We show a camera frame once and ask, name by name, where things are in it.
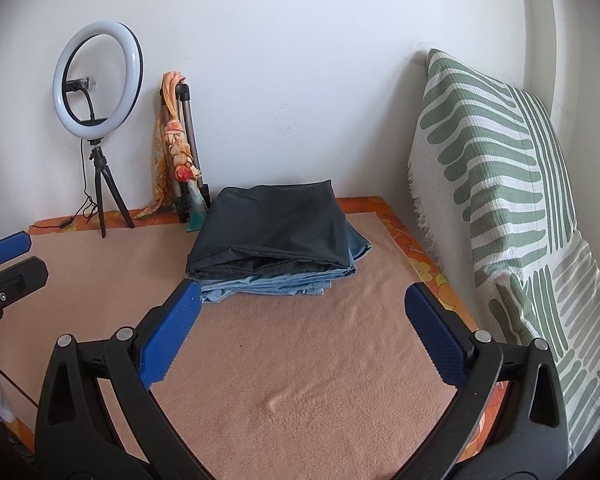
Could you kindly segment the folded light blue jeans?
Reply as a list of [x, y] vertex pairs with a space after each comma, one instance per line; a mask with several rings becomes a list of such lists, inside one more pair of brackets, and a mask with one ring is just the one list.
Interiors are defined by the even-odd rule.
[[212, 280], [195, 278], [200, 286], [204, 304], [217, 304], [237, 294], [258, 296], [321, 296], [332, 287], [332, 282], [348, 278], [356, 272], [356, 263], [371, 250], [372, 244], [347, 222], [349, 265], [345, 269], [280, 274], [272, 278], [235, 278], [234, 280]]

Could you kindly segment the black mini tripod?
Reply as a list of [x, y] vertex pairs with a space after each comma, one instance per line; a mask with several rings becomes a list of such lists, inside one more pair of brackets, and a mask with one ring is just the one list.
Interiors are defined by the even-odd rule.
[[132, 220], [128, 207], [125, 205], [116, 182], [114, 182], [114, 176], [111, 173], [106, 156], [102, 151], [102, 140], [91, 140], [90, 145], [92, 147], [90, 159], [94, 165], [94, 189], [96, 195], [96, 209], [100, 236], [105, 238], [107, 234], [104, 198], [102, 197], [103, 184], [106, 184], [106, 187], [114, 199], [114, 203], [117, 205], [118, 211], [122, 215], [122, 219], [124, 220], [126, 226], [129, 229], [134, 229], [134, 221]]

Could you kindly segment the green white patterned pillow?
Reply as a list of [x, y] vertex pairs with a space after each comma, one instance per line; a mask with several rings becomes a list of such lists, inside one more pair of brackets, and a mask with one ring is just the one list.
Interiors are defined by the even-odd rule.
[[480, 328], [548, 342], [580, 454], [600, 430], [600, 268], [550, 115], [438, 49], [426, 74], [408, 162], [420, 226]]

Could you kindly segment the dark grey pants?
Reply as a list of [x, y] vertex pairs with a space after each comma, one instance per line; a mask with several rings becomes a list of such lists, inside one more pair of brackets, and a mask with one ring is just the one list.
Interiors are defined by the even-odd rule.
[[346, 270], [347, 220], [332, 182], [223, 188], [187, 256], [194, 280]]

